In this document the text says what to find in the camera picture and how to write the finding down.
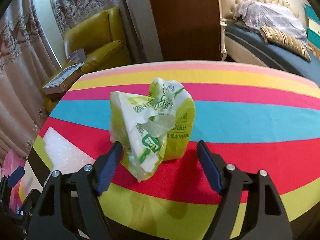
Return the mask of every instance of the striped tablecloth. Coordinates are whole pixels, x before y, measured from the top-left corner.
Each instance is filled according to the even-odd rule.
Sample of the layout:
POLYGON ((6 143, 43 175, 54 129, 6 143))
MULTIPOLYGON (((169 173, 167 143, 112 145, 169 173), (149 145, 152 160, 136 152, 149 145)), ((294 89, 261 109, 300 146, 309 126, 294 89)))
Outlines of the striped tablecloth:
MULTIPOLYGON (((120 238, 125 233, 130 239, 203 237, 220 198, 197 160, 199 140, 243 171, 267 170, 290 221, 303 218, 320 201, 319 88, 278 70, 206 61, 132 65, 81 77, 34 143, 21 181, 21 200, 32 188, 42 190, 52 169, 43 141, 49 127, 96 159, 112 145, 110 92, 147 95, 157 77, 177 80, 189 91, 196 105, 195 124, 185 155, 162 163, 151 179, 138 183, 122 165, 117 168, 100 203, 120 238)), ((243 194, 233 236, 239 233, 245 202, 243 194)))

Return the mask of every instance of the mattress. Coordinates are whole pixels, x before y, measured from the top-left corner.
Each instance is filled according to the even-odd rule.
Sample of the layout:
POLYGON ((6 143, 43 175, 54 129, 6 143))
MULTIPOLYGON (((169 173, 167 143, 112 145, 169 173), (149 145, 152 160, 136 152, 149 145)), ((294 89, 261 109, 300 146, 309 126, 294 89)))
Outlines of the mattress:
POLYGON ((228 25, 226 35, 240 43, 268 67, 305 77, 320 86, 320 60, 312 53, 311 63, 276 45, 265 43, 260 34, 237 25, 228 25))

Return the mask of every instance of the pink plastic bag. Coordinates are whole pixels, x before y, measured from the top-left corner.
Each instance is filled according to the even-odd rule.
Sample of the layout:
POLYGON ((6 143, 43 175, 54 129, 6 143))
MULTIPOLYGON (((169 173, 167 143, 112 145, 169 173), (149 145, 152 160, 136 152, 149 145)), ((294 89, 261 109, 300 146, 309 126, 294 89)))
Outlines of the pink plastic bag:
MULTIPOLYGON (((10 176, 19 166, 24 167, 25 164, 25 160, 20 158, 13 150, 10 150, 4 159, 1 178, 10 176)), ((19 197, 19 187, 20 181, 11 190, 9 207, 14 212, 17 212, 22 204, 19 197)))

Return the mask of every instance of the brown door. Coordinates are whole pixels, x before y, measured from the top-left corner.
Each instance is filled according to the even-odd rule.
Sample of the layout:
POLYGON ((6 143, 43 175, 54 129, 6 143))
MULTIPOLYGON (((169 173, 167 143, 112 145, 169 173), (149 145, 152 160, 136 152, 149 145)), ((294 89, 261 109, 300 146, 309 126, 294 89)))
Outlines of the brown door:
POLYGON ((150 0, 163 59, 220 60, 218 0, 150 0))

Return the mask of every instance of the screw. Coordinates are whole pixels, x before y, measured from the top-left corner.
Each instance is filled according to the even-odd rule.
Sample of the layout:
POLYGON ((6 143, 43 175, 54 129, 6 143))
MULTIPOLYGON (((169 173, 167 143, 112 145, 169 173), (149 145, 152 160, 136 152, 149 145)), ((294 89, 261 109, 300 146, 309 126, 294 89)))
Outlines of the screw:
POLYGON ((93 169, 92 165, 91 164, 87 164, 86 166, 83 167, 83 169, 85 171, 91 171, 93 169))
POLYGON ((263 177, 266 177, 268 175, 268 173, 265 170, 260 170, 259 174, 263 177))
POLYGON ((234 171, 235 169, 236 169, 236 166, 234 166, 233 164, 227 164, 228 171, 234 171))
POLYGON ((60 175, 60 171, 54 171, 53 173, 52 173, 52 177, 58 177, 60 175))

